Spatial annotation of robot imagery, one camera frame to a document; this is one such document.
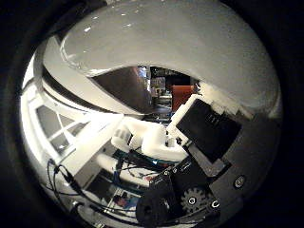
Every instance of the cable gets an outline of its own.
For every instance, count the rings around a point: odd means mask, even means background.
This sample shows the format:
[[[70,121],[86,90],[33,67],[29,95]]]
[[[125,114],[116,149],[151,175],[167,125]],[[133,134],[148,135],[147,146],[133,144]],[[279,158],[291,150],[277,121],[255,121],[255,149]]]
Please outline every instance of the cable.
[[[49,160],[47,162],[47,176],[48,176],[48,180],[49,180],[49,183],[51,185],[51,189],[54,190],[54,193],[56,196],[56,198],[58,199],[58,201],[61,201],[60,197],[58,196],[57,194],[57,188],[56,188],[56,183],[55,183],[55,188],[53,187],[52,185],[52,182],[51,182],[51,179],[50,179],[50,174],[49,174],[49,165],[50,164],[53,164],[55,165],[55,169],[54,169],[54,176],[53,176],[53,179],[55,180],[55,174],[56,172],[61,172],[63,177],[65,178],[66,182],[70,183],[70,186],[71,188],[75,191],[75,192],[78,192],[79,193],[79,196],[82,196],[84,197],[85,199],[87,199],[88,201],[92,202],[93,204],[97,205],[97,208],[102,208],[102,209],[107,209],[107,210],[112,210],[112,211],[125,211],[125,212],[135,212],[135,210],[124,210],[124,209],[115,209],[115,208],[110,208],[110,207],[107,207],[107,206],[104,206],[102,204],[100,204],[99,202],[96,202],[94,201],[93,199],[89,198],[81,189],[80,185],[77,183],[77,181],[73,178],[73,176],[68,172],[68,170],[63,166],[63,165],[60,165],[60,166],[57,166],[55,164],[55,162],[53,160]],[[60,167],[63,167],[65,170],[66,170],[66,174],[64,174],[62,172],[62,170],[60,170]],[[116,218],[116,217],[113,217],[112,215],[102,211],[102,210],[98,210],[97,212],[99,212],[100,214],[104,215],[104,216],[107,216],[109,218],[112,218],[118,222],[121,222],[121,223],[124,223],[124,224],[130,224],[130,225],[134,225],[134,226],[140,226],[138,223],[135,223],[135,222],[132,222],[132,221],[127,221],[127,220],[123,220],[123,219],[119,219],[119,218]],[[132,218],[132,219],[135,219],[134,217],[130,217],[130,216],[127,216],[127,215],[119,215],[119,216],[122,216],[122,217],[127,217],[127,218]]]
[[[66,174],[64,174],[62,172],[62,170],[60,170],[59,168],[63,167],[66,170]],[[114,210],[114,211],[125,211],[125,212],[135,212],[136,210],[125,210],[125,209],[116,209],[116,208],[110,208],[107,206],[104,206],[102,204],[100,204],[99,202],[91,199],[90,197],[88,197],[82,190],[82,188],[80,187],[80,185],[78,184],[78,182],[73,178],[73,176],[68,172],[68,170],[63,166],[63,165],[59,165],[58,166],[58,170],[62,173],[62,175],[64,176],[66,182],[68,182],[71,186],[71,188],[79,193],[80,196],[84,197],[86,200],[90,201],[91,203],[95,204],[97,207],[101,207],[103,209],[108,209],[108,210]]]
[[[56,197],[56,199],[58,200],[60,206],[63,208],[63,210],[68,213],[68,210],[66,209],[64,203],[61,201],[60,199],[60,196],[59,194],[57,193],[57,188],[56,188],[56,173],[55,173],[55,170],[54,170],[54,174],[53,174],[53,180],[54,180],[54,185],[53,183],[51,182],[51,178],[50,178],[50,174],[49,174],[49,166],[51,164],[55,164],[55,162],[53,160],[48,160],[47,161],[47,177],[48,177],[48,181],[49,181],[49,184],[50,184],[50,187],[51,187],[51,190],[54,192],[54,195]]]
[[[46,185],[44,185],[44,184],[41,184],[43,187],[45,187],[47,190],[50,190],[50,191],[52,191],[52,192],[54,192],[54,190],[53,189],[51,189],[50,187],[47,187]],[[70,196],[70,197],[76,197],[76,196],[79,196],[79,194],[78,193],[63,193],[63,192],[58,192],[57,191],[57,194],[59,194],[59,195],[63,195],[63,196]]]

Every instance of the gear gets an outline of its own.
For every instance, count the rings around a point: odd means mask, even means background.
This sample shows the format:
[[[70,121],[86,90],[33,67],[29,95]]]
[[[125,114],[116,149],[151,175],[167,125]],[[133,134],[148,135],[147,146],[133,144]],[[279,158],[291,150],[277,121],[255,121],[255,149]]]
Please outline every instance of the gear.
[[[181,206],[187,214],[197,212],[208,203],[205,192],[199,188],[189,188],[181,197]]]

